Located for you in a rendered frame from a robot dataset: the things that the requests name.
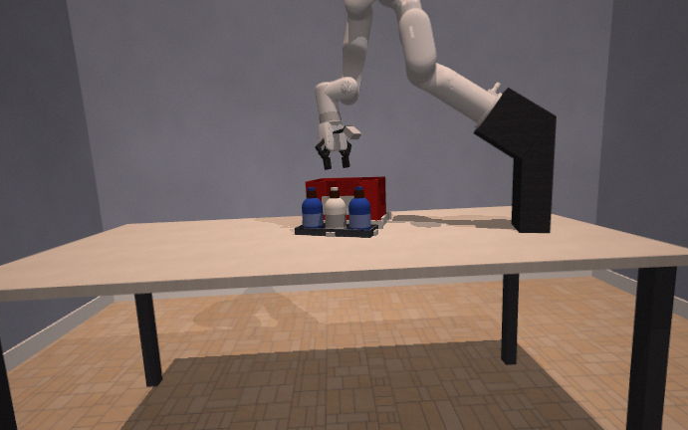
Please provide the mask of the red bottle crate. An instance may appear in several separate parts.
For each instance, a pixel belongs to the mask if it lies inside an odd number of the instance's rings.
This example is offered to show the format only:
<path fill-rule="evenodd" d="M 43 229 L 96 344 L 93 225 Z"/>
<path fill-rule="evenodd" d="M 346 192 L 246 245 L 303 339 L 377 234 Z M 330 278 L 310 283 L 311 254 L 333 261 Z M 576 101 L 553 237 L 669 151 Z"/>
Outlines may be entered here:
<path fill-rule="evenodd" d="M 306 195 L 308 187 L 315 187 L 317 190 L 317 198 L 323 204 L 323 214 L 325 220 L 325 204 L 330 199 L 331 187 L 338 187 L 340 191 L 340 198 L 345 203 L 346 219 L 348 219 L 348 206 L 354 199 L 355 187 L 362 187 L 364 190 L 364 198 L 370 204 L 370 218 L 371 220 L 381 220 L 381 217 L 386 214 L 386 197 L 385 189 L 377 177 L 348 177 L 348 178 L 320 178 L 316 180 L 306 181 Z"/>

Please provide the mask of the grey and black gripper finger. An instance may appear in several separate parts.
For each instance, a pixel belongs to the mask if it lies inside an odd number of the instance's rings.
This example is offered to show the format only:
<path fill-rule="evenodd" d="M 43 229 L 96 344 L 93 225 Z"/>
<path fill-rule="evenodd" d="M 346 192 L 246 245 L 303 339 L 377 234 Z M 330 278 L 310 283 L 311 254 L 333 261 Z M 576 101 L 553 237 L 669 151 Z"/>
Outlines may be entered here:
<path fill-rule="evenodd" d="M 324 144 L 325 144 L 325 140 L 322 139 L 322 140 L 315 146 L 315 148 L 316 148 L 318 154 L 319 154 L 319 155 L 321 156 L 321 158 L 323 159 L 325 170 L 328 170 L 328 169 L 332 169 L 332 164 L 331 164 L 331 159 L 329 158 L 330 151 L 327 150 L 327 149 L 325 149 L 325 148 L 324 148 L 324 150 L 321 149 L 322 145 L 324 145 Z"/>
<path fill-rule="evenodd" d="M 342 162 L 343 162 L 343 168 L 350 167 L 349 165 L 349 154 L 351 150 L 351 144 L 347 141 L 347 149 L 346 150 L 339 150 L 340 154 L 343 156 L 342 157 Z"/>

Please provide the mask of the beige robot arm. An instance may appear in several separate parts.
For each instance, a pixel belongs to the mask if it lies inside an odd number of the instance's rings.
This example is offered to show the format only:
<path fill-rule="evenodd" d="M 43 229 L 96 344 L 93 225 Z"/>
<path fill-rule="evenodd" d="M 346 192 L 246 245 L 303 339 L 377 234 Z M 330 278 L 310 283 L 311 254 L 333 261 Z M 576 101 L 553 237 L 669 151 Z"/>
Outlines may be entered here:
<path fill-rule="evenodd" d="M 315 88 L 320 123 L 342 120 L 339 101 L 350 106 L 358 99 L 373 16 L 371 4 L 375 1 L 344 0 L 349 15 L 344 33 L 342 78 L 318 84 Z M 435 44 L 427 14 L 422 10 L 409 10 L 422 9 L 420 0 L 378 1 L 396 13 L 406 75 L 411 83 L 477 122 L 475 128 L 478 128 L 500 99 L 502 94 L 497 95 L 497 90 L 501 84 L 496 83 L 487 92 L 436 63 Z"/>

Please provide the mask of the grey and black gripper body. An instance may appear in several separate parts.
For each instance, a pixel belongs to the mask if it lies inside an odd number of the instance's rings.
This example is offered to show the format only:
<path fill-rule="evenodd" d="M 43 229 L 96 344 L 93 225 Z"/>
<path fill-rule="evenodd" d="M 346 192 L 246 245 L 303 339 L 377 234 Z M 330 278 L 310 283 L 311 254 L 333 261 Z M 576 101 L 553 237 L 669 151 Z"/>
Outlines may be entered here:
<path fill-rule="evenodd" d="M 321 124 L 321 125 L 320 125 Z M 322 150 L 327 149 L 330 152 L 339 152 L 339 150 L 346 150 L 347 143 L 345 134 L 333 133 L 333 131 L 344 128 L 343 123 L 339 119 L 327 120 L 319 124 L 319 142 L 324 139 L 325 144 L 321 147 Z M 337 151 L 332 151 L 337 150 Z"/>

